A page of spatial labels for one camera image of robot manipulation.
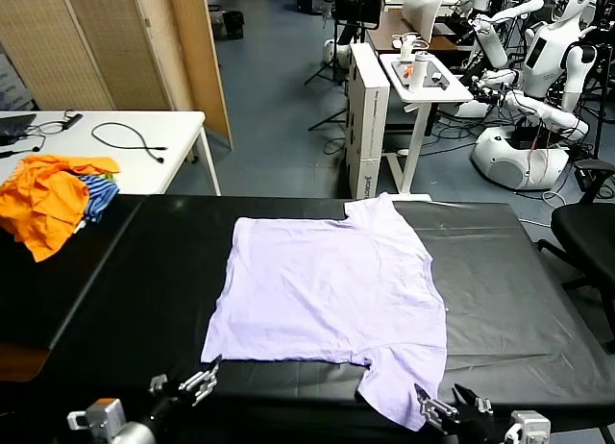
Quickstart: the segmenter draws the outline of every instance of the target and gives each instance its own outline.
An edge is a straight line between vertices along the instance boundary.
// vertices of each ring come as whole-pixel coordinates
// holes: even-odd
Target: black trash bin
[[[227,38],[243,38],[243,13],[224,12],[224,26],[227,28]]]

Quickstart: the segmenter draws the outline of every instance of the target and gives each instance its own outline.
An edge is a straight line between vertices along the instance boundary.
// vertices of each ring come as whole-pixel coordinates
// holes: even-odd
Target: black office chair
[[[583,277],[563,284],[565,290],[589,284],[600,291],[608,325],[615,335],[615,204],[594,204],[606,179],[615,175],[615,166],[602,160],[581,160],[576,166],[588,172],[593,182],[577,204],[553,211],[551,229],[564,250],[545,239],[537,246],[583,273]],[[615,353],[615,340],[608,342],[606,349]]]

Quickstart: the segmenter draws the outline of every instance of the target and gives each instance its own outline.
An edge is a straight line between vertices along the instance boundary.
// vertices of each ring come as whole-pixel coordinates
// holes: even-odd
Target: laptop
[[[0,146],[14,144],[27,136],[35,117],[36,114],[20,114],[0,118]]]

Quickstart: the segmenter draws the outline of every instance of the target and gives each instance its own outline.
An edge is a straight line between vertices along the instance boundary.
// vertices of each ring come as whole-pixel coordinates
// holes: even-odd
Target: orange shirt
[[[0,226],[23,242],[35,261],[60,250],[84,216],[89,193],[74,174],[117,173],[110,158],[29,156],[0,186]]]

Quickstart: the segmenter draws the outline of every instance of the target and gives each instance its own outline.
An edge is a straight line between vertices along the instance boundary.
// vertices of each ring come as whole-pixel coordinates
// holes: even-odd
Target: blue striped cloth
[[[113,196],[117,194],[119,187],[98,175],[81,175],[79,179],[86,184],[89,190],[89,201],[87,201],[84,217],[87,221],[98,223],[103,215],[103,210],[107,208]]]

